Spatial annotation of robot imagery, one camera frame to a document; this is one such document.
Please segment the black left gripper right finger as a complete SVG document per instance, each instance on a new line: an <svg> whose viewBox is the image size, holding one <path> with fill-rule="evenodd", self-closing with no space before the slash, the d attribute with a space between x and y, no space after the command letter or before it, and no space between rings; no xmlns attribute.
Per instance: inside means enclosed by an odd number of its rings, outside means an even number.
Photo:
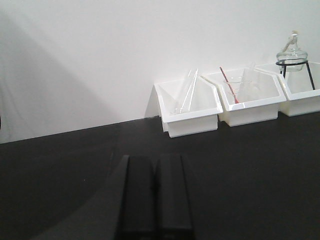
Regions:
<svg viewBox="0 0 320 240"><path fill-rule="evenodd" d="M155 179L158 238L193 240L194 231L181 156L163 154L156 165Z"/></svg>

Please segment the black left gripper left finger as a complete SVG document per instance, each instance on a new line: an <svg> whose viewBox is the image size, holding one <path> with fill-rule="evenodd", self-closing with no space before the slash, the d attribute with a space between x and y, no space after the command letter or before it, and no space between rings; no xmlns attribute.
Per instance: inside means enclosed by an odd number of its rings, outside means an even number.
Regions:
<svg viewBox="0 0 320 240"><path fill-rule="evenodd" d="M153 166L147 157L121 158L102 198L102 239L156 238L154 181Z"/></svg>

